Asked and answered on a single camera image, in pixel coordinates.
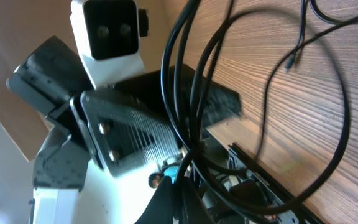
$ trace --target blue object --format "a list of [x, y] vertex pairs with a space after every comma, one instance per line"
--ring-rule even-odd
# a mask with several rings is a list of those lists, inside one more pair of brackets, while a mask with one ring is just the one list
[[165, 169], [164, 176], [169, 176], [172, 179], [172, 183], [175, 183], [175, 176], [177, 175], [179, 167], [178, 166], [171, 166]]

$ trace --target wooden table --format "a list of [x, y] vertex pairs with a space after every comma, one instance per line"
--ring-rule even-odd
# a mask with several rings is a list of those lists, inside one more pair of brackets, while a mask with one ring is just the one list
[[[165, 1], [171, 24], [186, 2]], [[358, 15], [358, 0], [318, 1], [318, 4], [330, 16]], [[300, 13], [300, 0], [238, 0], [235, 8], [239, 11], [258, 6]], [[206, 43], [221, 24], [226, 8], [227, 1], [202, 1], [190, 33], [185, 63], [196, 67]], [[316, 30], [330, 26], [320, 21], [310, 8], [307, 20]], [[214, 81], [241, 94], [244, 118], [211, 128], [214, 137], [224, 146], [238, 142], [250, 153], [255, 151], [267, 75], [297, 38], [298, 24], [265, 14], [241, 19], [229, 29]], [[335, 173], [305, 204], [326, 222], [358, 223], [358, 25], [337, 30], [324, 39], [346, 74], [352, 106], [351, 138]], [[318, 44], [308, 46], [296, 68], [288, 74], [280, 69], [270, 91], [268, 138], [262, 162], [295, 195], [326, 167], [342, 127], [339, 85], [321, 52]]]

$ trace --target wooden tabletop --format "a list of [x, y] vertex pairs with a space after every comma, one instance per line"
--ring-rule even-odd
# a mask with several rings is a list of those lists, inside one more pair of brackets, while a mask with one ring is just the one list
[[[170, 24], [175, 22], [186, 2], [165, 1]], [[358, 0], [318, 1], [318, 4], [333, 17], [358, 15]], [[238, 0], [235, 11], [259, 6], [279, 7], [300, 14], [300, 0]], [[226, 8], [227, 1], [202, 1], [190, 33], [185, 63], [196, 67]], [[330, 27], [310, 8], [307, 21], [319, 31]], [[237, 142], [250, 153], [255, 152], [267, 75], [297, 38], [297, 23], [266, 14], [243, 18], [229, 29], [214, 81], [241, 94], [244, 117], [211, 128], [214, 137], [224, 146]], [[351, 138], [335, 173], [305, 204], [326, 222], [358, 223], [358, 25], [337, 30], [324, 40], [346, 75], [352, 106]], [[322, 173], [333, 156], [343, 120], [339, 90], [337, 78], [318, 44], [307, 46], [300, 64], [288, 74], [280, 69], [273, 80], [262, 162], [295, 195]]]

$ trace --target cable bundle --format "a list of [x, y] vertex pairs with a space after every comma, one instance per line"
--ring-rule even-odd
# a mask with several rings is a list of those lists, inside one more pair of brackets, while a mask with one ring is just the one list
[[[231, 15], [234, 0], [231, 0], [229, 9], [227, 10], [227, 15], [224, 22], [221, 24], [219, 29], [212, 36], [207, 46], [205, 47], [200, 60], [198, 62], [198, 66], [195, 71], [195, 76], [193, 80], [193, 85], [191, 88], [191, 96], [190, 96], [190, 105], [183, 105], [183, 101], [180, 98], [181, 86], [181, 66], [183, 64], [183, 57], [185, 54], [186, 42], [191, 29], [191, 25], [195, 14], [197, 12], [198, 6], [200, 4], [200, 0], [189, 0], [179, 15], [173, 30], [170, 33], [168, 38], [167, 45], [165, 47], [162, 59], [162, 67], [161, 67], [161, 89], [163, 95], [163, 101], [165, 103], [165, 108], [167, 110], [168, 116], [170, 118], [170, 122], [178, 135], [179, 139], [182, 141], [183, 145], [187, 148], [188, 154], [183, 158], [177, 176], [175, 178], [175, 188], [180, 189], [181, 180], [185, 174], [186, 168], [192, 164], [193, 172], [191, 174], [195, 187], [198, 187], [199, 181], [203, 181], [203, 183], [214, 192], [223, 202], [225, 202], [229, 207], [231, 207], [237, 213], [247, 217], [248, 219], [256, 222], [256, 223], [268, 223], [269, 221], [263, 217], [263, 215], [275, 215], [279, 213], [286, 212], [287, 210], [291, 210], [296, 208], [301, 204], [304, 200], [306, 200], [310, 195], [312, 195], [317, 189], [319, 189], [329, 178], [329, 176], [334, 172], [335, 168], [338, 166], [341, 161], [347, 146], [347, 142], [349, 140], [349, 132], [351, 126], [351, 110], [349, 106], [349, 100], [347, 96], [346, 89], [346, 81], [342, 77], [341, 70], [334, 58], [334, 55], [330, 52], [327, 45], [319, 40], [320, 37], [329, 34], [330, 32], [337, 30], [341, 27], [358, 23], [358, 16], [352, 19], [349, 19], [344, 22], [337, 22], [335, 26], [322, 31], [320, 33], [314, 32], [314, 30], [310, 27], [306, 26], [306, 3], [305, 0], [302, 0], [302, 20], [301, 20], [301, 29], [300, 29], [300, 38], [304, 38], [305, 29], [308, 29], [308, 32], [313, 34], [313, 37], [306, 41], [298, 41], [297, 45], [289, 51], [282, 59], [274, 66], [267, 83], [265, 85], [264, 92], [264, 103], [263, 103], [263, 119], [261, 124], [261, 135], [259, 140], [259, 146], [256, 153], [255, 159], [258, 159], [260, 153], [262, 152], [264, 146], [264, 134], [266, 129], [266, 119], [267, 119], [267, 97], [269, 93], [269, 86], [273, 80], [273, 77], [281, 66], [281, 64], [286, 61], [292, 55], [296, 55], [296, 53], [301, 50], [304, 46], [316, 42], [319, 40], [320, 46], [322, 46], [323, 51], [327, 58], [329, 59], [339, 81], [339, 85], [341, 86], [341, 91], [344, 100], [344, 120], [341, 137], [339, 139], [339, 143], [337, 145], [336, 151], [334, 153], [331, 162], [328, 164], [327, 168], [323, 171], [323, 173], [301, 194], [292, 199], [291, 201], [279, 205], [277, 207], [258, 207], [252, 205], [247, 202], [240, 201], [238, 198], [233, 197], [222, 185], [214, 178], [214, 176], [210, 173], [210, 169], [216, 170], [222, 174], [229, 175], [237, 175], [244, 174], [244, 170], [231, 170], [223, 168], [210, 159], [208, 159], [204, 154], [205, 145], [200, 142], [200, 126], [201, 126], [201, 118], [203, 115], [203, 109], [206, 103], [206, 99], [208, 97], [209, 86], [211, 85], [211, 80], [213, 77], [214, 69], [216, 63], [218, 61], [219, 53], [222, 47], [222, 43], [224, 40], [224, 36], [230, 28], [230, 26], [236, 22], [238, 19], [246, 17], [250, 14], [275, 14], [277, 16], [289, 17], [292, 21], [297, 21], [297, 17], [288, 12], [272, 9], [272, 8], [258, 8], [258, 9], [249, 9], [245, 11], [238, 12], [235, 15]], [[174, 85], [173, 90], [170, 90], [170, 80], [168, 76], [168, 67], [169, 61], [172, 54], [173, 45], [179, 35], [179, 32], [183, 28], [182, 37], [180, 40], [180, 45], [178, 49], [177, 62], [175, 66], [175, 74], [174, 74]], [[214, 52], [211, 65], [208, 70], [206, 84], [204, 89], [201, 91], [201, 81], [203, 72], [206, 66], [206, 62], [208, 57], [211, 55], [214, 47], [216, 46], [216, 50]], [[185, 121], [184, 112], [185, 108], [189, 108], [189, 122], [188, 125]]]

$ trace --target cable connector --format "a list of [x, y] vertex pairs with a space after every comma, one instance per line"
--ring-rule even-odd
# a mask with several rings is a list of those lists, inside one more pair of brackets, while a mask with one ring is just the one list
[[290, 58], [288, 58], [286, 64], [284, 65], [284, 73], [287, 74], [289, 69], [292, 68], [292, 65], [295, 63], [296, 54], [291, 54]]

